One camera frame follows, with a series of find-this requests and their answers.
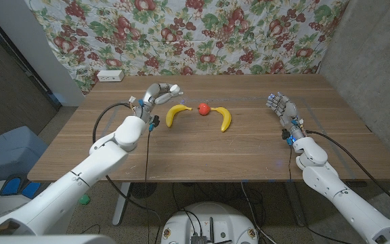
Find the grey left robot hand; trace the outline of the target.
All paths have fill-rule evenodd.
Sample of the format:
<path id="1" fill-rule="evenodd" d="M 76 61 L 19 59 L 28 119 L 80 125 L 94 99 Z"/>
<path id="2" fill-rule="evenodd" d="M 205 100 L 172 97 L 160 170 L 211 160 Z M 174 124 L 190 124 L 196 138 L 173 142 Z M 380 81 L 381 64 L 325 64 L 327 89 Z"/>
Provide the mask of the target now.
<path id="1" fill-rule="evenodd" d="M 153 83 L 146 90 L 142 101 L 144 108 L 151 112 L 156 105 L 168 102 L 175 92 L 175 85 L 169 83 Z"/>

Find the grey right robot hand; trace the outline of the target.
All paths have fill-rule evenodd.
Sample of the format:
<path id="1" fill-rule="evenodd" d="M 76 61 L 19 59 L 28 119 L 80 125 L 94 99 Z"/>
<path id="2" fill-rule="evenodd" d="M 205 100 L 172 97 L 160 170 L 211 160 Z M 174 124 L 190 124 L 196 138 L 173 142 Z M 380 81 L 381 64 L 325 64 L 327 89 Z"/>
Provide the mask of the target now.
<path id="1" fill-rule="evenodd" d="M 284 129 L 289 129 L 294 125 L 299 125 L 301 116 L 294 102 L 289 97 L 278 92 L 270 94 L 266 105 L 270 107 L 279 117 L 280 124 Z"/>

